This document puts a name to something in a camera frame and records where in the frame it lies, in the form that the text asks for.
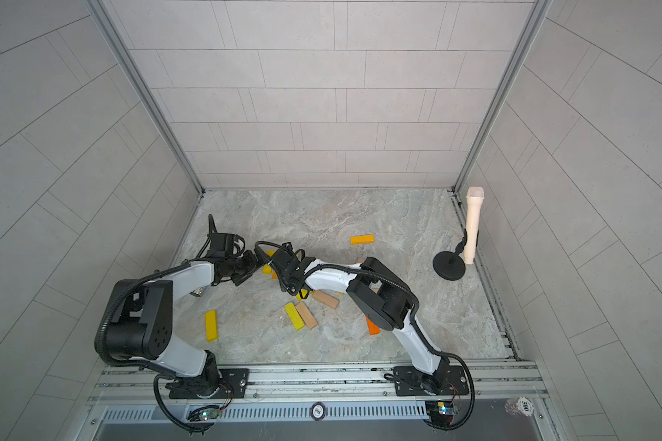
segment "black mounting plate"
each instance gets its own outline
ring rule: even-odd
[[[424,397],[429,396],[429,393],[424,392],[422,389],[417,389],[410,387],[409,384],[419,384],[422,375],[426,375],[422,372],[419,372],[412,366],[394,366],[392,368],[392,374],[399,379],[399,383],[395,382],[395,393],[398,397]],[[452,384],[456,387],[456,390],[459,392],[459,395],[468,395],[469,388],[466,381],[461,381],[461,378],[466,378],[463,367],[459,365],[451,366],[449,371],[446,373],[446,381],[444,384],[446,386],[441,391],[442,395],[453,395],[454,390],[449,384]]]
[[[248,386],[248,375],[250,371],[248,369],[219,369],[221,372],[221,381],[224,381],[231,385],[233,392],[231,393],[231,398],[243,398],[245,397],[245,390]],[[216,393],[211,397],[206,399],[226,399],[228,398],[228,391],[224,384],[219,387]],[[190,392],[184,392],[181,390],[170,390],[169,399],[203,399],[197,394]]]

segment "wooden block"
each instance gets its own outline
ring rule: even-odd
[[[373,243],[375,242],[375,237],[372,234],[366,234],[364,236],[351,236],[351,245],[358,245],[359,243]]]
[[[371,322],[371,319],[369,319],[368,316],[366,316],[366,322],[368,322],[368,331],[370,331],[371,335],[380,333],[379,327],[375,323]]]
[[[304,320],[304,324],[306,324],[306,327],[310,330],[314,329],[314,327],[318,325],[316,319],[313,315],[311,315],[311,311],[309,311],[309,308],[307,308],[305,304],[297,304],[296,312],[301,315],[301,320]]]
[[[293,303],[289,302],[288,304],[284,305],[284,310],[287,312],[287,315],[289,316],[289,319],[291,320],[291,324],[294,326],[294,329],[299,331],[301,328],[304,327],[304,321],[301,320],[301,316],[296,311],[296,308],[294,307]]]
[[[331,295],[326,294],[324,291],[312,292],[311,298],[321,302],[322,304],[328,306],[331,309],[336,309],[336,307],[338,306],[338,299],[336,297],[332,297]]]
[[[206,341],[218,340],[218,324],[216,323],[216,310],[212,309],[204,315],[206,324]]]

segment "gray stone surface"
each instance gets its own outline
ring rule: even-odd
[[[470,265],[457,282],[437,276],[434,254],[453,248],[461,228],[446,190],[209,191],[205,194],[181,257],[202,246],[211,213],[219,232],[255,241],[292,242],[314,256],[352,264],[372,256],[412,288],[418,317],[443,350],[465,358],[507,356],[493,313]],[[349,237],[374,234],[375,242],[351,245]],[[309,298],[318,321],[313,330],[294,330],[284,305],[296,299],[258,270],[240,287],[209,287],[201,298],[175,305],[174,330],[194,346],[209,349],[219,363],[404,361],[405,350],[386,331],[371,336],[365,316],[348,295],[334,311]],[[215,309],[219,339],[207,342],[204,313]]]

